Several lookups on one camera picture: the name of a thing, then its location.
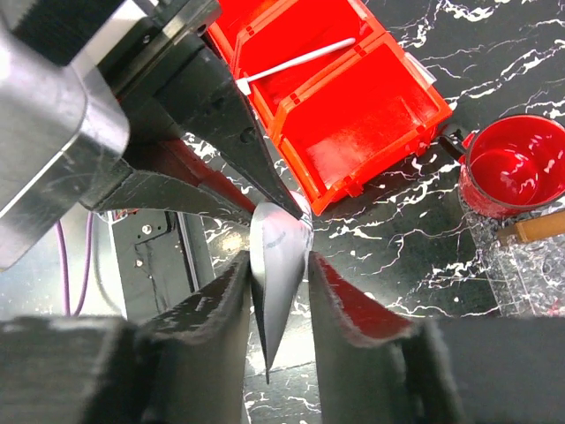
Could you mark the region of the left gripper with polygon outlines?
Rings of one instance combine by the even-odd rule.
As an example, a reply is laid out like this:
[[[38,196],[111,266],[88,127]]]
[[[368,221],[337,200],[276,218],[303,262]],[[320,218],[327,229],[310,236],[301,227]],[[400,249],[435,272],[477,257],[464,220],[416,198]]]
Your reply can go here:
[[[182,140],[126,149],[129,122],[97,67],[142,16],[170,41],[203,31],[220,12],[216,1],[2,2],[3,269],[79,201],[95,212],[251,222],[256,205]]]

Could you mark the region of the white toothpaste tube black cap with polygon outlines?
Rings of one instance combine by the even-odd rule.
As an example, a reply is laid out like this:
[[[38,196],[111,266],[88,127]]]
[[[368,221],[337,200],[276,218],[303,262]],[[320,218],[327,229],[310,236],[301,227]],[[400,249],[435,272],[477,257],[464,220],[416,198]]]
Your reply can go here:
[[[313,247],[313,219],[308,200],[292,197],[301,209],[296,218],[271,202],[255,209],[249,235],[252,301],[265,361],[266,379],[275,361],[298,287],[307,276]]]

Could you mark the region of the clear acrylic toothbrush holder rack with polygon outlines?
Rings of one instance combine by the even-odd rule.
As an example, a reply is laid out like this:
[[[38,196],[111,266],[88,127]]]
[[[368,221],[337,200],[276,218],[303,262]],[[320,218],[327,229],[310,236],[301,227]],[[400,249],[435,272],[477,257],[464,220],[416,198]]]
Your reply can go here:
[[[561,211],[559,202],[515,218],[496,220],[463,205],[463,217],[503,315],[564,316],[564,237],[504,246],[496,232],[528,218]]]

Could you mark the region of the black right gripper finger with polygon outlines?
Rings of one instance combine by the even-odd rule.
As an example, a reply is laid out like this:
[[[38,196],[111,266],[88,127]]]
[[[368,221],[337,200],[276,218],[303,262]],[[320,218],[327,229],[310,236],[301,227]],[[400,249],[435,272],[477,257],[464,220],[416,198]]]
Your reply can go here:
[[[204,43],[173,48],[167,58],[176,70],[156,93],[161,106],[269,201],[299,219],[303,211],[274,170],[259,123],[227,65]]]

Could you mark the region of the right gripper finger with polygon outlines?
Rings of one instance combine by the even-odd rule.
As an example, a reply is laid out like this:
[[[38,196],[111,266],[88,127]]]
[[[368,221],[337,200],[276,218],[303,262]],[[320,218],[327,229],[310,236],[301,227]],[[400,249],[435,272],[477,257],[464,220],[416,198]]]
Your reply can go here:
[[[564,320],[411,321],[309,255],[326,423],[561,423]]]
[[[238,423],[250,256],[153,320],[20,317],[1,324],[4,423]]]

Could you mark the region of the red cup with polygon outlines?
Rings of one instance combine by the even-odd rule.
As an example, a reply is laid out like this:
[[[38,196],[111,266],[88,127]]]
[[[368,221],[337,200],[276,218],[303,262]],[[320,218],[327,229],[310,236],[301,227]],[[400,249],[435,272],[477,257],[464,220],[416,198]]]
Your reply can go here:
[[[564,126],[550,118],[504,117],[462,147],[460,194],[482,216],[516,216],[564,195]]]

